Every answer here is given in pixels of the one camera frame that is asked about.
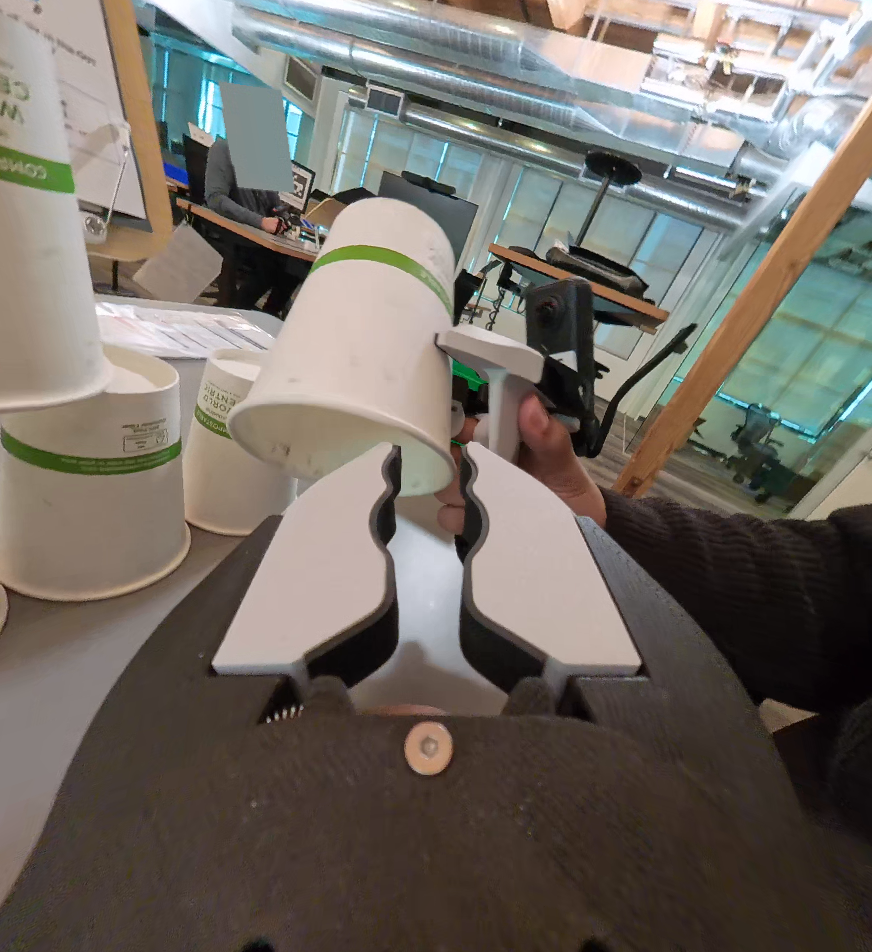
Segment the black bag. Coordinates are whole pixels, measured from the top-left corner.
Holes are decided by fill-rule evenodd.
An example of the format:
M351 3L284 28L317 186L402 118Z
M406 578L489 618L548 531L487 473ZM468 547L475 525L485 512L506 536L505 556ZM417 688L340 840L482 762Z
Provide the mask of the black bag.
M545 260L553 267L629 296L642 298L648 290L647 282L631 268L579 245L565 248L553 244Z

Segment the person's dark clothing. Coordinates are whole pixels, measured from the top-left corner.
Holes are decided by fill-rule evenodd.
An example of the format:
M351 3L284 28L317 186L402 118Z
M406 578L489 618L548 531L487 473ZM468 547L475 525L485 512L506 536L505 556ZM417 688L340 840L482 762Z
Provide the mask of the person's dark clothing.
M772 735L801 805L851 891L872 901L872 696Z

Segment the person's right hand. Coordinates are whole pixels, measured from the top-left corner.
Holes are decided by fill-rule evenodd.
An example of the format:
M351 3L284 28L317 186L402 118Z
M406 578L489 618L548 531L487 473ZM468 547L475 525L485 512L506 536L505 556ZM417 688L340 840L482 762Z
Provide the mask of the person's right hand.
M474 440L478 422L476 418L466 417L455 433L451 455L457 467L462 459L461 446ZM518 467L558 496L575 516L592 519L606 530L608 513L601 489L577 458L564 425L549 414L534 393L525 396L520 405L518 428L522 441ZM466 504L459 475L437 492L435 498L441 504L437 513L440 528L452 535L461 535Z

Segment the wooden post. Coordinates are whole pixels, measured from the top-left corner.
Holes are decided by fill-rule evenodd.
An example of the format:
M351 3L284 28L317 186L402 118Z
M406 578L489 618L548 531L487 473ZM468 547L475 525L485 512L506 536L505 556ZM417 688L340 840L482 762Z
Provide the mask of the wooden post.
M872 96L613 484L646 494L872 175Z

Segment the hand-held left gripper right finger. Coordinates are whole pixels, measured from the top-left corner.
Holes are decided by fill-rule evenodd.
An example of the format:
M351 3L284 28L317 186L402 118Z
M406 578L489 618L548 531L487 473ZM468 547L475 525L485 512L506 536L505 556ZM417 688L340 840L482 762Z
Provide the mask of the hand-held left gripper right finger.
M459 470L459 642L469 665L506 693L540 678L557 697L573 678L637 675L641 655L570 507L477 443Z

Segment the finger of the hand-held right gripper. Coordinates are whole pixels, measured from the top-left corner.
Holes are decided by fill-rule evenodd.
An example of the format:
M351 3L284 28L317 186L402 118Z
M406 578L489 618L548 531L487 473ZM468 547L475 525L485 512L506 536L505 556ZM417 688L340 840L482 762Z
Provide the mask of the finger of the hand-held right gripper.
M486 329L444 330L437 334L436 346L488 382L488 434L484 445L509 463L516 463L521 445L520 408L541 382L546 357Z

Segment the black computer monitor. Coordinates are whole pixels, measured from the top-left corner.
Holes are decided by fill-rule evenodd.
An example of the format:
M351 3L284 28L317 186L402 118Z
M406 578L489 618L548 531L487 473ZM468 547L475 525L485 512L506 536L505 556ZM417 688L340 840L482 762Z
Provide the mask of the black computer monitor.
M378 196L402 201L427 214L445 233L456 264L461 264L478 212L476 204L456 195L450 185L407 171L382 173Z

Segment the wooden background desk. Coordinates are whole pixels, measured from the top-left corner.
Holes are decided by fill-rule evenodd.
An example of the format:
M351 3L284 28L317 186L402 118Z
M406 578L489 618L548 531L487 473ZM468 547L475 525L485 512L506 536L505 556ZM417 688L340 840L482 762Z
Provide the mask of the wooden background desk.
M309 263L316 261L319 255L319 251L314 244L287 239L254 229L246 224L232 221L209 208L195 204L189 199L179 196L175 199L175 205L190 219L197 218L245 242L251 242L274 253Z

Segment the black round stand lamp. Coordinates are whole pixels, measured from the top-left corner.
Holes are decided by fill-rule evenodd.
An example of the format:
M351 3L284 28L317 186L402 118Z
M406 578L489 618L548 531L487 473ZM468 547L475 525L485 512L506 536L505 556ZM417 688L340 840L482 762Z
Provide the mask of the black round stand lamp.
M609 187L613 184L619 187L629 187L640 183L643 178L642 171L632 161L601 149L590 149L586 152L585 171L590 176L599 179L599 188L579 229L577 245L584 244L587 232L589 232L599 208L604 203Z

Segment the wooden top background table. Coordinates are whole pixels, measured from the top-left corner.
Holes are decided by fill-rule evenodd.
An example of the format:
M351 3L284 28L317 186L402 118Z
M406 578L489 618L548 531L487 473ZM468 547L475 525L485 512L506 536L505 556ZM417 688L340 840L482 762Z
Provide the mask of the wooden top background table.
M549 281L560 281L577 278L563 268L557 268L542 259L532 258L500 244L490 244L489 254L494 258L512 264L520 271L530 271L545 276ZM585 279L593 295L593 310L596 313L607 314L616 322L621 322L642 331L655 334L669 318L669 312L629 294L619 292L597 281Z

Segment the wooden framed sign board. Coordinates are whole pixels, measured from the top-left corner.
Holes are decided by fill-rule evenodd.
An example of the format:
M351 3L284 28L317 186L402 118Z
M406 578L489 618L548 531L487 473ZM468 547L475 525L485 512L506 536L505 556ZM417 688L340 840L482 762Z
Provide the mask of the wooden framed sign board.
M106 235L92 255L144 261L167 243L172 215L136 6L130 1L43 3L80 207Z

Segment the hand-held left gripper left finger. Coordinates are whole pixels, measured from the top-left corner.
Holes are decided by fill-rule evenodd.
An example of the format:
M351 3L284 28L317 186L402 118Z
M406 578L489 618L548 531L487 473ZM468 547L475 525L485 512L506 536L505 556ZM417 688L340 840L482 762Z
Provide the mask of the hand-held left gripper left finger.
M289 506L212 660L218 675L278 675L348 688L398 645L387 549L402 451L381 443L320 478Z

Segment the person's right forearm black sleeve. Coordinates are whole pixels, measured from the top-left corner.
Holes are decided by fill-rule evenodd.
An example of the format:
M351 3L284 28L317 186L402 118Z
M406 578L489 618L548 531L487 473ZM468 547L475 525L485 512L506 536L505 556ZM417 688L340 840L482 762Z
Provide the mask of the person's right forearm black sleeve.
M609 535L754 698L872 716L872 505L763 520L609 490L605 501Z

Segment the silver ceiling duct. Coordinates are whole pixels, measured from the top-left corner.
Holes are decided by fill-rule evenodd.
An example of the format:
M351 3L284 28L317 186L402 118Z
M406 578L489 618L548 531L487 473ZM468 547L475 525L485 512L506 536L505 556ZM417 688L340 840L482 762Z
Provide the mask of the silver ceiling duct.
M434 2L234 2L232 34L366 80L616 146L658 163L765 189L787 160L750 140L741 105L723 111L667 57Z

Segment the laminated paper sheet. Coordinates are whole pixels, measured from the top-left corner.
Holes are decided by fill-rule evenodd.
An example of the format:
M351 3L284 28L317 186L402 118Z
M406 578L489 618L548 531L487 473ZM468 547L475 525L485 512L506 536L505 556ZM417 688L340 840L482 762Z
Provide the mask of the laminated paper sheet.
M266 351L279 321L257 311L100 299L96 314L103 344L170 360L203 360L218 350Z

